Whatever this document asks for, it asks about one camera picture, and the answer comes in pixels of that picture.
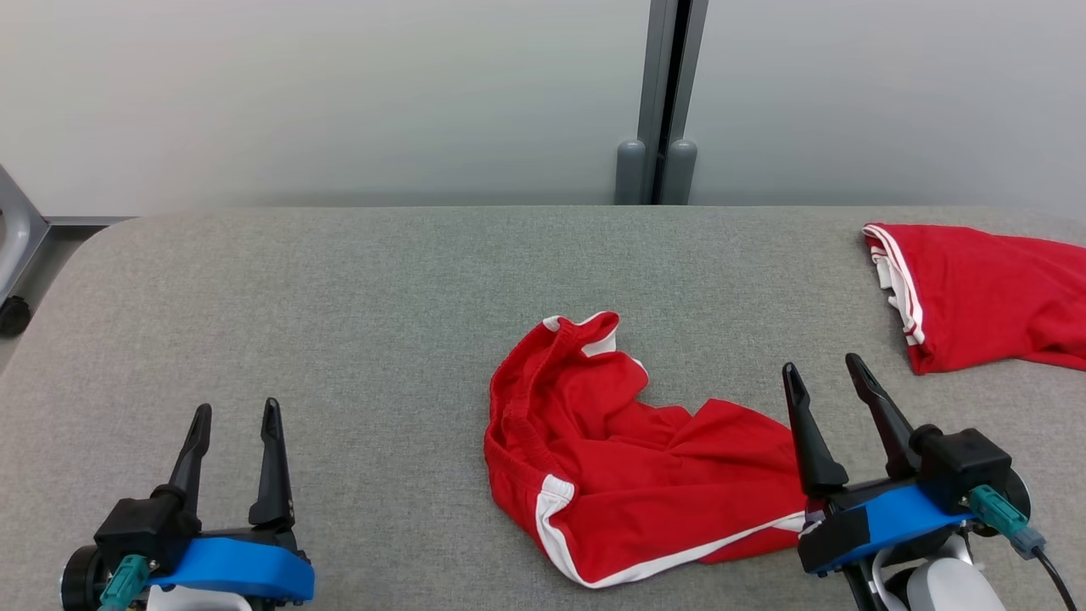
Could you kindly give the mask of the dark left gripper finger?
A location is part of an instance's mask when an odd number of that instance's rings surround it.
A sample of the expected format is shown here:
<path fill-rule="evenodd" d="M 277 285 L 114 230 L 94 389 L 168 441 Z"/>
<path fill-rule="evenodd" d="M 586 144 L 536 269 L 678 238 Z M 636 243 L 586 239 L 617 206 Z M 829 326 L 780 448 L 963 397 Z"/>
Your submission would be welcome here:
<path fill-rule="evenodd" d="M 202 461 L 210 447 L 213 409 L 211 405 L 197 407 L 193 421 L 186 433 L 171 479 L 153 491 L 156 496 L 173 496 L 180 510 L 198 510 Z"/>
<path fill-rule="evenodd" d="M 288 476 L 288 455 L 282 407 L 267 398 L 261 417 L 260 440 L 263 444 L 256 502 L 249 507 L 249 525 L 255 529 L 291 529 L 294 526 L 294 494 Z"/>

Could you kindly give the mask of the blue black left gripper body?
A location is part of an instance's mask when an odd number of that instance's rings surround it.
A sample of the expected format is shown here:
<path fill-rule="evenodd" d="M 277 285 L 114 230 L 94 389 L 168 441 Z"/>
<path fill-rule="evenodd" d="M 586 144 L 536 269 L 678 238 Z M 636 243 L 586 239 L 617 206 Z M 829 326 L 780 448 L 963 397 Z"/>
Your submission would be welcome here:
<path fill-rule="evenodd" d="M 290 547 L 198 536 L 174 571 L 148 580 L 150 608 L 279 608 L 314 600 L 315 570 Z"/>

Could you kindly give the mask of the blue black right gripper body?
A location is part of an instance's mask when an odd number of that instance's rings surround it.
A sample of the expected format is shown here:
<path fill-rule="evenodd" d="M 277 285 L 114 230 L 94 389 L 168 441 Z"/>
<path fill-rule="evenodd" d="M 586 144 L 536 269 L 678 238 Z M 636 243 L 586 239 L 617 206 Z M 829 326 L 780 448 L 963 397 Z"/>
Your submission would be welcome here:
<path fill-rule="evenodd" d="M 958 529 L 975 517 L 960 504 L 943 510 L 915 484 L 880 482 L 862 491 L 864 499 L 853 507 L 842 504 L 848 491 L 837 480 L 801 479 L 801 484 L 810 509 L 822 514 L 804 527 L 798 553 L 803 572 L 819 577 L 841 572 L 850 580 L 869 580 L 879 552 L 892 552 L 935 531 Z"/>

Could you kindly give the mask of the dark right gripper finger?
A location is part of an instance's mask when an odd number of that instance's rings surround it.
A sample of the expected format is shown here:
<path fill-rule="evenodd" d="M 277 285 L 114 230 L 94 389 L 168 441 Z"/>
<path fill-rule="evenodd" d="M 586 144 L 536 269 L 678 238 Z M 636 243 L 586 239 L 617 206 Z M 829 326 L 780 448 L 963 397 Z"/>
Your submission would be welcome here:
<path fill-rule="evenodd" d="M 866 403 L 876 425 L 886 455 L 888 478 L 913 478 L 920 459 L 910 447 L 913 427 L 898 409 L 887 391 L 880 386 L 876 375 L 857 353 L 847 353 L 846 367 L 859 399 Z"/>
<path fill-rule="evenodd" d="M 829 496 L 844 491 L 848 483 L 846 469 L 831 456 L 810 410 L 809 390 L 794 362 L 783 365 L 782 383 L 804 495 Z"/>

